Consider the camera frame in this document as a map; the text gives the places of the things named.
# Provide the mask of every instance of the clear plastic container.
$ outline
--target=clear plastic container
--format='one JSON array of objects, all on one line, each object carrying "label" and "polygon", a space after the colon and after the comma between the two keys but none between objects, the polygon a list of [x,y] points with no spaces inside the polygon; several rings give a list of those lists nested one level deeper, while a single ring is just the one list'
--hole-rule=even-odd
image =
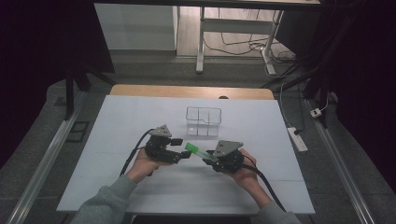
[{"label": "clear plastic container", "polygon": [[214,107],[187,107],[187,134],[218,136],[221,124],[221,109]]}]

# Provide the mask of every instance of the metal frame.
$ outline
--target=metal frame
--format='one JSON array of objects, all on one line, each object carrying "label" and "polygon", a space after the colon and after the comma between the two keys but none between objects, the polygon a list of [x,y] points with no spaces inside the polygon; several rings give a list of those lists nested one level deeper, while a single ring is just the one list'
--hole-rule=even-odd
[{"label": "metal frame", "polygon": [[281,12],[278,13],[275,21],[241,21],[228,19],[205,19],[205,8],[201,7],[200,32],[197,53],[196,73],[204,72],[204,32],[232,33],[232,34],[256,34],[269,35],[265,49],[262,50],[262,57],[270,75],[275,75],[269,51],[273,43],[277,26],[279,25]]},{"label": "metal frame", "polygon": [[[313,110],[314,107],[309,103],[309,101],[305,100],[305,105],[309,111]],[[329,131],[321,125],[321,122],[318,119],[314,119],[315,126],[318,129],[318,133],[329,152],[329,156],[332,159],[332,164],[334,165],[335,170],[338,173],[338,176],[341,179],[341,182],[344,185],[346,193],[349,195],[353,206],[355,207],[356,214],[358,215],[361,223],[365,224],[374,224],[375,220],[373,215],[367,206],[366,201],[361,195],[361,191],[356,185],[355,181],[352,178],[352,174],[347,169],[347,165],[344,162],[343,157],[341,156],[337,146],[332,140],[332,136]]]},{"label": "metal frame", "polygon": [[35,202],[35,198],[38,195],[38,192],[41,190],[48,174],[50,173],[50,169],[52,168],[53,163],[58,157],[59,151],[64,145],[64,141],[66,136],[70,132],[79,111],[82,108],[82,104],[87,96],[87,92],[81,91],[77,99],[75,101],[75,110],[70,115],[69,120],[64,120],[61,126],[58,129],[58,132],[52,139],[52,142],[49,144],[49,148],[41,159],[41,162],[38,164],[35,169],[35,173],[29,181],[29,184],[26,186],[20,200],[17,205],[14,207],[11,215],[8,218],[7,224],[16,224],[23,223],[29,214],[30,209]]},{"label": "metal frame", "polygon": [[272,28],[271,31],[268,33],[268,41],[265,44],[265,48],[261,49],[260,52],[262,53],[262,58],[264,59],[265,66],[267,67],[268,75],[269,76],[274,76],[276,75],[276,71],[274,68],[274,65],[272,64],[271,56],[270,56],[270,51],[271,51],[271,46],[273,44],[275,34],[277,31],[277,27],[280,22],[280,18],[282,17],[283,11],[277,12],[275,20],[272,22]]},{"label": "metal frame", "polygon": [[[361,0],[351,0],[349,3],[337,4],[337,10],[349,10]],[[317,3],[282,3],[248,0],[94,0],[94,3],[127,4],[148,6],[183,6],[183,7],[230,7],[270,10],[299,10],[299,11],[333,11],[334,6]]]}]

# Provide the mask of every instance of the person's left hand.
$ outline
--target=person's left hand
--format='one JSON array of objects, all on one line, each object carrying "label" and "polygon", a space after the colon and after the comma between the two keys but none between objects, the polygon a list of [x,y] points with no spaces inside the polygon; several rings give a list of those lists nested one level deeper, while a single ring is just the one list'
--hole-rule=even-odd
[{"label": "person's left hand", "polygon": [[134,165],[126,175],[138,184],[147,175],[151,174],[151,172],[157,170],[162,165],[171,165],[171,163],[153,160],[148,156],[145,149],[142,148],[137,153]]}]

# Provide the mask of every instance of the black cable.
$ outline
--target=black cable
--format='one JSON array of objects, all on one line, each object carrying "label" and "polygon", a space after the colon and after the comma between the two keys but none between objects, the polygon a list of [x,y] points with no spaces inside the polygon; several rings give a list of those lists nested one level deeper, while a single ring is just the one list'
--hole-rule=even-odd
[{"label": "black cable", "polygon": [[[246,18],[246,20],[247,20],[248,18],[250,18],[251,11],[252,11],[252,9],[249,10],[249,16]],[[259,14],[260,14],[260,10],[257,11],[256,20],[259,18]],[[219,16],[219,19],[222,18],[222,15],[221,15],[221,12],[220,12],[220,8],[218,8],[218,16]],[[267,39],[268,39],[268,38],[263,38],[263,39],[252,40],[251,38],[253,37],[253,35],[250,35],[250,38],[249,38],[248,41],[240,41],[240,42],[226,43],[225,40],[224,40],[223,33],[220,33],[220,34],[221,34],[221,40],[222,40],[222,42],[223,42],[224,45],[229,46],[229,45],[237,45],[237,44],[246,44],[246,43],[248,43],[250,49],[252,49],[251,45],[253,44],[253,43],[250,43],[250,42],[252,42],[252,41],[261,41],[261,40],[267,40]],[[254,44],[260,45],[260,46],[257,46],[257,47],[265,46],[265,44],[263,44],[263,43],[254,43]]]},{"label": "black cable", "polygon": [[274,55],[274,53],[273,53],[273,51],[270,49],[270,51],[271,51],[271,58],[275,61],[275,62],[277,62],[277,63],[295,63],[296,62],[296,60],[295,59],[292,59],[292,58],[288,58],[288,59],[282,59],[279,55],[281,54],[281,53],[285,53],[285,52],[290,52],[291,50],[284,50],[284,51],[280,51],[278,54],[277,54],[277,57]]},{"label": "black cable", "polygon": [[134,157],[134,154],[136,154],[136,151],[139,149],[140,143],[142,143],[143,139],[146,137],[146,135],[149,134],[149,132],[151,132],[154,129],[150,129],[148,131],[146,131],[142,137],[139,139],[139,141],[137,142],[136,146],[134,147],[134,150],[132,150],[131,155],[129,155],[128,159],[126,160],[124,166],[122,167],[120,176],[123,175],[126,171],[126,168],[128,168],[129,163],[131,162],[132,158]]},{"label": "black cable", "polygon": [[297,70],[297,68],[299,68],[300,65],[297,63],[293,63],[288,69],[286,69],[285,72],[282,73],[282,75],[280,75],[281,77],[283,76],[288,76],[289,74],[293,73],[295,70]]},{"label": "black cable", "polygon": [[226,51],[226,50],[223,50],[223,49],[213,49],[213,48],[210,48],[210,47],[206,44],[205,39],[204,39],[204,44],[205,44],[205,46],[206,46],[207,48],[209,48],[209,49],[216,50],[216,51],[220,51],[220,52],[223,52],[223,53],[228,53],[228,54],[231,54],[231,55],[243,55],[243,54],[247,54],[247,53],[249,53],[249,52],[251,52],[251,51],[254,50],[254,49],[250,49],[250,50],[248,50],[248,51],[246,51],[246,52],[242,52],[242,53],[232,53],[232,52],[229,52],[229,51]]},{"label": "black cable", "polygon": [[64,216],[64,219],[62,219],[61,224],[64,224],[64,223],[66,222],[66,220],[67,220],[67,218],[69,217],[69,215],[70,215],[70,214],[67,213],[67,214]]},{"label": "black cable", "polygon": [[277,205],[279,205],[279,207],[284,212],[286,212],[285,208],[283,207],[283,205],[280,202],[280,200],[276,197],[276,194],[274,193],[274,190],[271,188],[271,185],[268,182],[267,178],[265,178],[264,174],[260,170],[258,170],[256,167],[249,166],[249,165],[246,165],[246,164],[242,164],[242,168],[249,169],[249,170],[253,171],[254,173],[256,173],[262,179],[262,181],[264,181],[265,186],[267,186],[268,190],[270,191],[270,193],[273,196],[274,200],[276,201]]},{"label": "black cable", "polygon": [[246,159],[250,160],[251,163],[253,163],[254,167],[257,168],[256,163],[254,163],[254,161],[253,161],[251,158],[249,158],[249,157],[247,157],[247,156],[245,156],[245,155],[243,155],[243,156],[244,156]]},{"label": "black cable", "polygon": [[299,105],[300,105],[301,119],[303,120],[303,128],[300,129],[300,130],[296,130],[295,132],[297,132],[297,133],[295,133],[295,134],[298,134],[298,133],[303,132],[305,130],[304,113],[303,113],[303,107],[301,106],[300,83],[297,84],[297,91],[298,91],[298,102],[299,102]]}]

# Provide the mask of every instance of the human hand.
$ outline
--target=human hand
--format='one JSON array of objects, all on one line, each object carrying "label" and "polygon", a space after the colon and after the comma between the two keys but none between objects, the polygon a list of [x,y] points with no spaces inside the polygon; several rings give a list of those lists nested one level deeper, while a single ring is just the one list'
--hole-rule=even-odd
[{"label": "human hand", "polygon": [[[248,154],[248,152],[243,148],[241,148],[239,151],[242,152],[242,155],[244,155],[244,164],[252,167],[256,166],[256,159],[254,157]],[[239,187],[247,191],[259,184],[256,173],[249,169],[241,168],[234,174],[226,175],[232,177],[236,184],[239,185]]]},{"label": "human hand", "polygon": [[[244,155],[244,164],[255,167],[256,159],[252,157],[248,152],[244,149],[240,149],[242,155]],[[265,190],[260,186],[259,181],[257,180],[257,175],[253,171],[241,168],[234,174],[226,174],[233,178],[233,180],[238,184],[242,189],[246,190],[254,199],[256,204],[262,208],[271,202],[271,198],[265,192]]]},{"label": "human hand", "polygon": [[153,160],[148,156],[146,150],[142,148],[137,153],[136,159],[134,160],[134,165],[126,175],[136,184],[138,184],[147,175],[151,174],[154,170],[157,170],[163,165],[171,165],[171,163]]}]

